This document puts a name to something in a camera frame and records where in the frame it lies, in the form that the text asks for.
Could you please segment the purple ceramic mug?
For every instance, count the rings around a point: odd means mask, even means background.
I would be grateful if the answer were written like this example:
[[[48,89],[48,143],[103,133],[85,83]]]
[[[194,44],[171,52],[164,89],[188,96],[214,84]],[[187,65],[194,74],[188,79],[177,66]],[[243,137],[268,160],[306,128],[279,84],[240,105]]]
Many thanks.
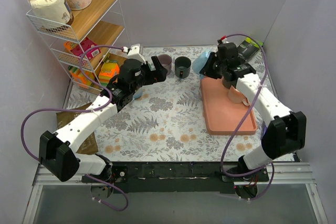
[[[158,56],[158,60],[161,65],[167,70],[167,76],[171,73],[172,69],[172,58],[167,54],[161,54]]]

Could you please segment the light blue mug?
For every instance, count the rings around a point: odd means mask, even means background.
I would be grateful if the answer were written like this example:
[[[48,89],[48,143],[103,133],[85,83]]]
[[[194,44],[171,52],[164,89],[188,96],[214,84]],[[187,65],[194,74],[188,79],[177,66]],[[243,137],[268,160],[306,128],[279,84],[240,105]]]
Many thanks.
[[[201,69],[206,65],[210,53],[210,51],[204,51],[193,61],[192,69],[196,74],[199,74]]]

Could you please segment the dark grey mug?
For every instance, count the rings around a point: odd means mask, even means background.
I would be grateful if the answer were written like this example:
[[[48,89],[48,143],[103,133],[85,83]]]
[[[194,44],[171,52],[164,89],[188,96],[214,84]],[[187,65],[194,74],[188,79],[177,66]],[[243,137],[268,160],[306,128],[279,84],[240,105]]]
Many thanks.
[[[180,56],[174,61],[174,73],[178,78],[187,78],[190,74],[191,60],[188,57]]]

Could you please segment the blue white gradient mug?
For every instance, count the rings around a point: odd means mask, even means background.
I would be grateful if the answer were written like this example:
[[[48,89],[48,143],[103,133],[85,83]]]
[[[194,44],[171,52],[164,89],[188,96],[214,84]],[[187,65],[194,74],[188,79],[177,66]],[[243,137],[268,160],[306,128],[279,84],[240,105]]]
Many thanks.
[[[133,95],[133,99],[139,99],[140,97],[142,97],[143,94],[143,89],[139,89],[138,91],[136,91]]]

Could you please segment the peach pink mug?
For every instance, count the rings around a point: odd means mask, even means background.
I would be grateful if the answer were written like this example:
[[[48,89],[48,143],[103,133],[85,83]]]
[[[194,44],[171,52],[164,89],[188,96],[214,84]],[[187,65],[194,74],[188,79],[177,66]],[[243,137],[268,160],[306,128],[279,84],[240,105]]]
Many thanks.
[[[236,104],[242,103],[245,106],[250,106],[250,102],[248,101],[248,99],[233,86],[231,86],[228,91],[228,98],[233,103],[236,103]]]

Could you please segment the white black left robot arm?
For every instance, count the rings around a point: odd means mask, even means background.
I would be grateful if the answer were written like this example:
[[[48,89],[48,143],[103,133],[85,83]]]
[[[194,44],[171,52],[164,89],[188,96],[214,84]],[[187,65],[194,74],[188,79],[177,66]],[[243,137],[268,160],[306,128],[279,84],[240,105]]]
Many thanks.
[[[111,178],[111,162],[98,154],[85,155],[77,151],[82,143],[104,121],[116,115],[133,100],[134,94],[143,86],[166,80],[167,70],[153,56],[155,66],[151,70],[148,62],[127,59],[106,89],[88,107],[87,113],[75,117],[55,133],[46,131],[40,137],[39,162],[61,182],[76,174],[94,175],[100,182]]]

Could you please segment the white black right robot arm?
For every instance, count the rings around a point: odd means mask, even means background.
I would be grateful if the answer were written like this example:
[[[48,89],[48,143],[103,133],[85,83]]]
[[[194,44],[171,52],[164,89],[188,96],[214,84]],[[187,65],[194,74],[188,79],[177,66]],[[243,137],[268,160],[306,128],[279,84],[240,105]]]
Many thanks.
[[[234,43],[221,43],[216,52],[201,54],[193,62],[193,69],[201,76],[223,79],[226,87],[236,89],[250,103],[249,107],[258,111],[266,125],[261,144],[241,156],[235,169],[223,171],[225,175],[251,180],[263,166],[304,148],[306,116],[283,105],[264,87],[256,70],[239,56]]]

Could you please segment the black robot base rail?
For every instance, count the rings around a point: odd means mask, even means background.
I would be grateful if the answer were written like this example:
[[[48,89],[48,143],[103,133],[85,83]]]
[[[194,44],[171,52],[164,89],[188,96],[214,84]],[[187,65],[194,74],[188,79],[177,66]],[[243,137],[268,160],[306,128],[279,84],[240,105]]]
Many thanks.
[[[219,192],[234,194],[234,182],[220,162],[115,162],[96,178],[115,184],[125,193]]]

